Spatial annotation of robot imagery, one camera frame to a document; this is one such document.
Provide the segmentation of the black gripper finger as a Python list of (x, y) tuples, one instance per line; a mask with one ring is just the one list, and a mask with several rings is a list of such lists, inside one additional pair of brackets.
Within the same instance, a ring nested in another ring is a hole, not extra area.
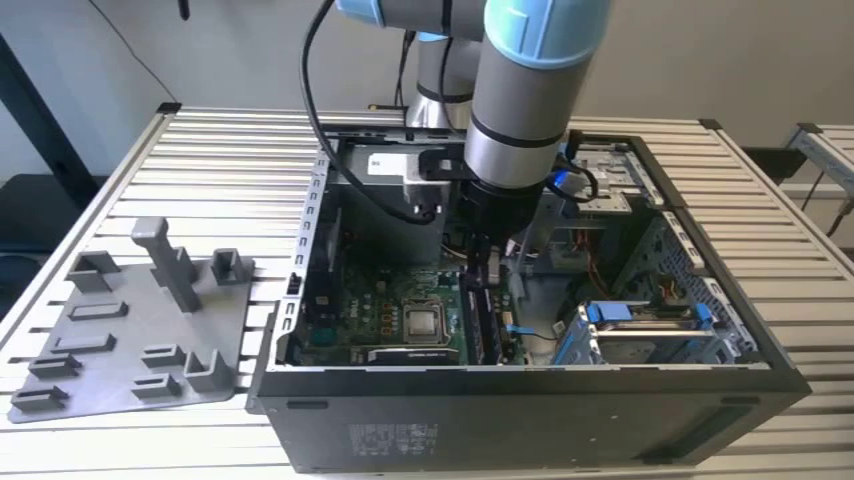
[(467, 247), (467, 285), (479, 292), (488, 294), (501, 280), (500, 249), (481, 233), (472, 233)]

